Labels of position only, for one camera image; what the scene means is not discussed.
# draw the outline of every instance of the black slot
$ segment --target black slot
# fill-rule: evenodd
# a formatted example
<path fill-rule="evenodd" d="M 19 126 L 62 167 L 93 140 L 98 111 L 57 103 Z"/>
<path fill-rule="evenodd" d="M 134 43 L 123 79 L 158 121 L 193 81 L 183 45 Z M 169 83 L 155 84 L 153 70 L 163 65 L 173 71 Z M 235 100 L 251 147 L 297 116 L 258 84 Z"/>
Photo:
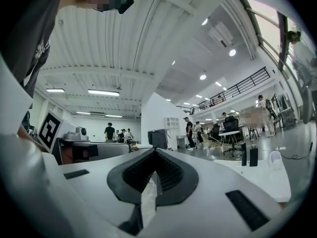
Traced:
<path fill-rule="evenodd" d="M 226 196 L 252 231 L 269 222 L 269 219 L 239 190 L 226 193 Z"/>
<path fill-rule="evenodd" d="M 83 170 L 78 170 L 78 171 L 71 172 L 71 173 L 66 173 L 66 174 L 64 174 L 64 176 L 65 176 L 66 180 L 68 180 L 68 179 L 80 177 L 80 176 L 83 176 L 86 174 L 89 174 L 88 170 L 83 169 Z"/>

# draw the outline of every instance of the recessed light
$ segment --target recessed light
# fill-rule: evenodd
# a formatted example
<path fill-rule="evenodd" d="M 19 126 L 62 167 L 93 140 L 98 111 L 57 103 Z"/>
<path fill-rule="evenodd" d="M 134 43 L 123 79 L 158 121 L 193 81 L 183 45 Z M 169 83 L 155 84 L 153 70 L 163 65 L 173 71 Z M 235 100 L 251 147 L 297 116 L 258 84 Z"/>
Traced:
<path fill-rule="evenodd" d="M 64 93 L 64 89 L 62 88 L 48 88 L 46 89 L 50 93 Z"/>
<path fill-rule="evenodd" d="M 202 23 L 202 26 L 206 25 L 208 22 L 208 19 L 206 18 L 205 21 Z"/>
<path fill-rule="evenodd" d="M 236 54 L 236 50 L 230 50 L 229 55 L 233 57 Z"/>
<path fill-rule="evenodd" d="M 119 117 L 119 118 L 121 118 L 122 116 L 106 115 L 106 117 Z"/>
<path fill-rule="evenodd" d="M 112 91 L 88 90 L 88 92 L 92 94 L 119 96 L 118 92 L 112 92 Z"/>
<path fill-rule="evenodd" d="M 90 115 L 90 113 L 88 113 L 88 112 L 80 112 L 80 111 L 76 111 L 76 113 L 78 113 L 78 114 L 83 114 L 83 115 Z"/>

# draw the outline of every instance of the floor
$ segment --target floor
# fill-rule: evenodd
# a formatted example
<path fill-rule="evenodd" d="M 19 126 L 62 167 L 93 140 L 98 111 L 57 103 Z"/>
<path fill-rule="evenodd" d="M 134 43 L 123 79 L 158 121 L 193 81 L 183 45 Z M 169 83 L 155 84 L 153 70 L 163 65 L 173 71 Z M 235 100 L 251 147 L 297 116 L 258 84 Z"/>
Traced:
<path fill-rule="evenodd" d="M 253 144 L 258 146 L 259 158 L 260 156 L 261 158 L 265 158 L 275 147 L 286 147 L 285 151 L 280 152 L 287 158 L 291 158 L 294 155 L 298 155 L 298 158 L 306 156 L 309 153 L 310 143 L 312 141 L 313 126 L 315 126 L 314 123 L 298 123 L 295 128 L 287 129 L 285 131 L 277 129 L 275 137 L 266 137 L 265 133 L 262 133 L 258 139 L 253 140 Z M 251 145 L 252 142 L 248 138 L 246 138 L 244 142 L 246 142 L 247 149 L 249 149 L 250 147 L 248 147 L 248 145 Z M 204 149 L 203 145 L 198 146 L 198 149 L 195 149 L 194 151 L 178 149 L 178 152 L 209 161 L 213 161 L 214 159 L 241 160 L 239 156 L 241 154 L 240 151 L 235 151 L 233 158 L 231 157 L 231 152 L 227 152 L 225 153 L 225 156 L 222 156 L 219 148 L 211 149 L 209 154 L 207 154 L 207 150 Z M 314 157 L 315 154 L 312 153 L 300 160 L 283 158 L 292 193 L 289 203 L 302 197 L 305 188 L 309 185 L 311 172 L 313 171 L 315 163 Z"/>

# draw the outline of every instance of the air conditioning unit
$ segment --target air conditioning unit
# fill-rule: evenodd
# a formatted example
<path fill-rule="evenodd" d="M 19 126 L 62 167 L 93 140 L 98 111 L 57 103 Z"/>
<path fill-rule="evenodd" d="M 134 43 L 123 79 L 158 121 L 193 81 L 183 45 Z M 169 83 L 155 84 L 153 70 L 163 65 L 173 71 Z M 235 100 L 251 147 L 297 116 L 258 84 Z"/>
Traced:
<path fill-rule="evenodd" d="M 233 36 L 222 22 L 217 22 L 208 35 L 225 48 L 232 45 Z"/>

